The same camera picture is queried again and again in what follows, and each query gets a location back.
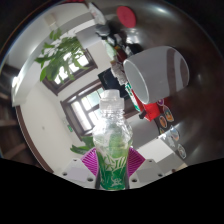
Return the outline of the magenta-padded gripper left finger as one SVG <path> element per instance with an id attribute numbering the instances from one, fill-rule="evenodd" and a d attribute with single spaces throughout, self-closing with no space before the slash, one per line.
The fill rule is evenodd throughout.
<path id="1" fill-rule="evenodd" d="M 92 148 L 81 158 L 73 158 L 59 176 L 84 188 L 98 188 L 100 179 L 96 149 Z"/>

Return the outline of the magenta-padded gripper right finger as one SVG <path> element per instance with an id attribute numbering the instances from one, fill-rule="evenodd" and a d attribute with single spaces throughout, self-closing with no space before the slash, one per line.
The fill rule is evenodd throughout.
<path id="1" fill-rule="evenodd" d="M 140 188 L 164 176 L 153 159 L 145 159 L 137 150 L 130 148 L 127 159 L 127 177 L 130 188 Z"/>

